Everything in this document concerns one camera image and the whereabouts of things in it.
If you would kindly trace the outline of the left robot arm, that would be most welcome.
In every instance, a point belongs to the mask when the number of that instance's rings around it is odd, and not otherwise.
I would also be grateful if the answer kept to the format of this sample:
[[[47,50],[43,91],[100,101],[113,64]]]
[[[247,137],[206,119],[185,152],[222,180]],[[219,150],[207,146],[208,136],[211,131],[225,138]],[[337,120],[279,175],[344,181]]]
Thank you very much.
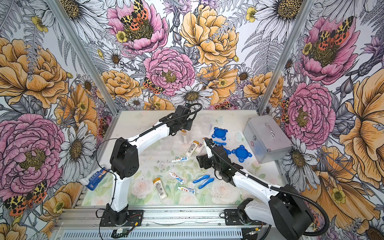
[[[139,155],[155,142],[168,136],[175,136],[178,131],[189,131],[202,109],[201,104],[185,104],[176,107],[173,113],[159,119],[144,132],[125,139],[118,138],[110,158],[111,171],[114,175],[113,196],[106,210],[120,214],[128,207],[129,180],[139,169]]]

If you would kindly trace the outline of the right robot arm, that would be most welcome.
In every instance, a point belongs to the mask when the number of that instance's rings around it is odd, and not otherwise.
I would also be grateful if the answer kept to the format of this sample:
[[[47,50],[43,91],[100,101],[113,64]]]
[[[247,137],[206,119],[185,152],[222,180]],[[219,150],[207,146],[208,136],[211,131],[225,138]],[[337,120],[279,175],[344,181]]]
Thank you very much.
[[[204,138],[204,146],[207,153],[197,156],[200,167],[213,168],[221,180],[252,195],[237,207],[240,223],[269,224],[276,227],[287,240],[298,240],[306,235],[314,217],[294,189],[288,185],[281,187],[269,184],[255,177],[242,166],[233,163],[227,150],[216,145],[212,139]]]

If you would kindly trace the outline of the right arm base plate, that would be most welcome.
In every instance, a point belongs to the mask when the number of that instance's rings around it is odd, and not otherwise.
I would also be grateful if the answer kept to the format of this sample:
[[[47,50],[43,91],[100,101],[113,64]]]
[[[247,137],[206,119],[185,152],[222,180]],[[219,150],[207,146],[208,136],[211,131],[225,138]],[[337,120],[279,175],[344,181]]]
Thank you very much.
[[[261,225],[260,221],[249,219],[245,214],[239,213],[237,209],[224,209],[224,220],[226,226],[256,226]]]

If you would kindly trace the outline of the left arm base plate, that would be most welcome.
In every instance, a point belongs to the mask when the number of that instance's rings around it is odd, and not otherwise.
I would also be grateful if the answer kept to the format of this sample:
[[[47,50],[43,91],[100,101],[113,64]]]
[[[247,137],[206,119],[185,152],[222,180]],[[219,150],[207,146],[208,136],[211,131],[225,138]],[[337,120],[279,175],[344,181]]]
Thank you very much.
[[[144,216],[143,210],[122,210],[120,212],[108,209],[101,218],[101,227],[140,227]]]

